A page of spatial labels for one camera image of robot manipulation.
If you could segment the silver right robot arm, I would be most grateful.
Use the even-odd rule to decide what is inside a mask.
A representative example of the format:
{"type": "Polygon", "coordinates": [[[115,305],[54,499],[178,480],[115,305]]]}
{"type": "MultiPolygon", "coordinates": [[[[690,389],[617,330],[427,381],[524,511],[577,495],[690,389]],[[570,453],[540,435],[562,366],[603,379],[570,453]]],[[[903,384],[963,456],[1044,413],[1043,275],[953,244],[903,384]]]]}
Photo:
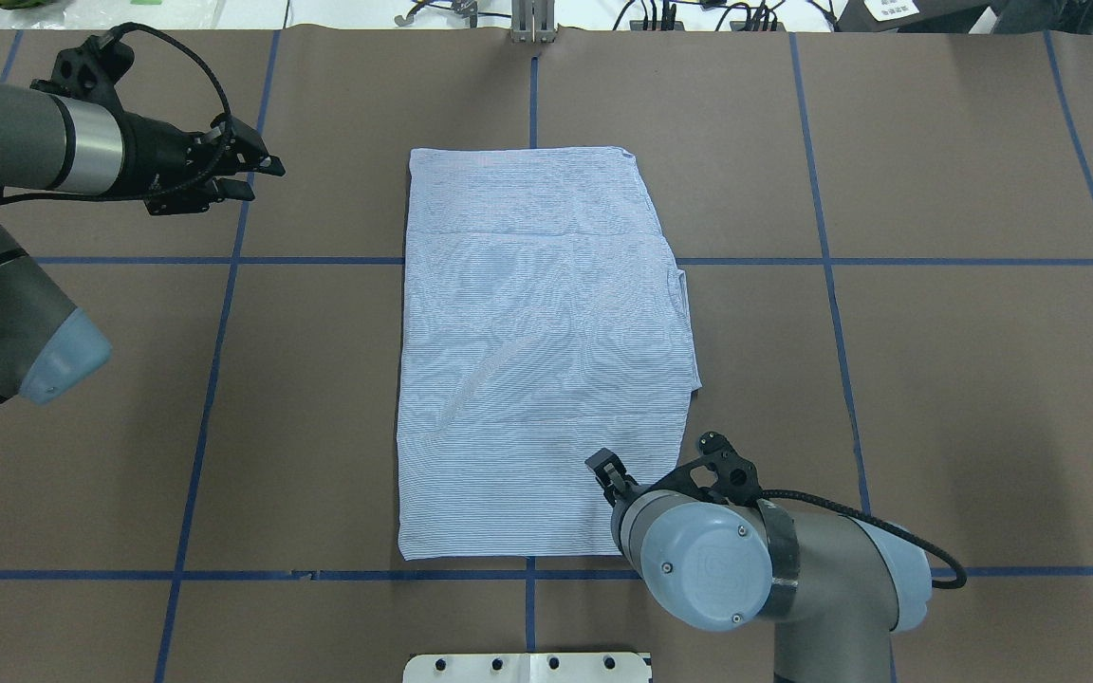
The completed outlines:
{"type": "Polygon", "coordinates": [[[927,619],[935,551],[898,525],[792,488],[718,433],[653,484],[586,458],[611,535],[660,608],[696,631],[773,626],[776,682],[888,682],[892,639],[927,619]]]}

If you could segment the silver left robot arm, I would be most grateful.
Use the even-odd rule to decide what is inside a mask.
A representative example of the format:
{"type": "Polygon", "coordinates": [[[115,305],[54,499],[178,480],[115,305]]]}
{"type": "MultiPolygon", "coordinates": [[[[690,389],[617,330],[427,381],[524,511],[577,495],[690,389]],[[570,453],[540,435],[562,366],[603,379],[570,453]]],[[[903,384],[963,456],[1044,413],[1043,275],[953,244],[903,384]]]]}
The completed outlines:
{"type": "MultiPolygon", "coordinates": [[[[163,30],[124,23],[58,52],[28,87],[0,83],[0,209],[26,202],[138,202],[153,216],[251,202],[248,175],[286,168],[259,130],[232,111],[203,57],[163,30]],[[221,111],[204,131],[127,111],[118,82],[136,63],[126,36],[144,33],[198,66],[221,111]]],[[[0,222],[0,407],[46,405],[104,367],[110,342],[0,222]]]]}

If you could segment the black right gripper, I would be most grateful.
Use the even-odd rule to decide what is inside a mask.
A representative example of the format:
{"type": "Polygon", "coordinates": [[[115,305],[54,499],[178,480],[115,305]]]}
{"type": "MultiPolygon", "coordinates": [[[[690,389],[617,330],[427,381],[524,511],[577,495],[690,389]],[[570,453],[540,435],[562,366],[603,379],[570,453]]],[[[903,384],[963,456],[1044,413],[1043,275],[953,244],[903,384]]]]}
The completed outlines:
{"type": "Polygon", "coordinates": [[[764,497],[759,470],[734,450],[722,434],[700,436],[698,457],[677,466],[656,483],[645,485],[628,474],[619,456],[602,447],[584,463],[593,474],[603,498],[613,508],[628,507],[647,493],[665,491],[684,494],[693,501],[747,507],[764,497]]]}

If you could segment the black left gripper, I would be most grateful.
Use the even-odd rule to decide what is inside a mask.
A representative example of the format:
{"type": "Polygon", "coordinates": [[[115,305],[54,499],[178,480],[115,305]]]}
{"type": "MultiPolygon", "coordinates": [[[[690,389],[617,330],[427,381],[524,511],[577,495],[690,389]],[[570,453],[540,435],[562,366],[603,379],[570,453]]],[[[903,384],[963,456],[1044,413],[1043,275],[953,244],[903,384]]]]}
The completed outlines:
{"type": "Polygon", "coordinates": [[[58,52],[35,91],[57,105],[64,122],[64,160],[34,197],[70,203],[139,202],[152,216],[207,212],[213,204],[255,199],[247,174],[286,176],[268,156],[259,130],[233,113],[224,85],[199,52],[171,34],[160,42],[190,58],[218,97],[221,111],[205,131],[127,111],[118,83],[136,63],[122,34],[92,35],[58,52]]]}

